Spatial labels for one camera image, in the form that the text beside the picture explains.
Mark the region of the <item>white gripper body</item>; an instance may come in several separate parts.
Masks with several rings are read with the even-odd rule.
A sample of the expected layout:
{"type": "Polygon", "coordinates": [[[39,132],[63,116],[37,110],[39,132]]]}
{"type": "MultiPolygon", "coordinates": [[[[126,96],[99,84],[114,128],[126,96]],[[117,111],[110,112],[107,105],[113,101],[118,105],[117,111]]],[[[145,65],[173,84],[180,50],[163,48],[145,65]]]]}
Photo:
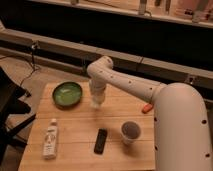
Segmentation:
{"type": "Polygon", "coordinates": [[[103,102],[105,100],[106,86],[96,86],[92,81],[90,81],[89,87],[93,101],[103,102]]]}

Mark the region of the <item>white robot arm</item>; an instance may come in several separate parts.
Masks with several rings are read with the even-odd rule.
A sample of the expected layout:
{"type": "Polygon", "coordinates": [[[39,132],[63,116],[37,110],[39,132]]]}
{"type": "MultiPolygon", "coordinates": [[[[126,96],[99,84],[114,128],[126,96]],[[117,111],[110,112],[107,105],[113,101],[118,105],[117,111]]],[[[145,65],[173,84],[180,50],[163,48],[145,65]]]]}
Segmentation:
{"type": "Polygon", "coordinates": [[[97,106],[105,100],[107,84],[154,106],[155,171],[213,171],[207,109],[194,87],[117,72],[108,56],[89,64],[87,73],[92,101],[97,106]]]}

